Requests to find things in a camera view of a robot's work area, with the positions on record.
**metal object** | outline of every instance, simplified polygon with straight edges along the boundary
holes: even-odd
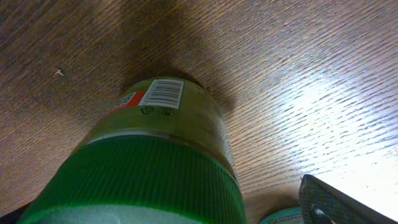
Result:
[[[312,175],[304,175],[299,202],[306,224],[397,223]]]

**wood grain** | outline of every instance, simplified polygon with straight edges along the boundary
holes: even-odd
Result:
[[[0,53],[0,215],[125,87],[179,69],[223,107],[249,223],[303,174],[398,219],[395,0],[5,0]]]

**wooden surface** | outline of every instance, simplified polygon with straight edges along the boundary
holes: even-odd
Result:
[[[303,174],[398,219],[397,55],[396,0],[4,0],[0,215],[128,85],[179,69],[222,104],[249,223]]]

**green cap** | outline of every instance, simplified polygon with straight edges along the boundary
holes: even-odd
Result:
[[[228,171],[200,150],[154,136],[82,146],[18,223],[246,223]]]

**label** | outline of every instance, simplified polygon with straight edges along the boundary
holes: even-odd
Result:
[[[183,87],[183,81],[154,80],[138,105],[179,109]]]
[[[235,177],[218,105],[206,90],[190,81],[162,77],[136,83],[80,146],[120,135],[178,139],[209,154]]]
[[[288,208],[263,219],[260,224],[304,224],[300,207]]]

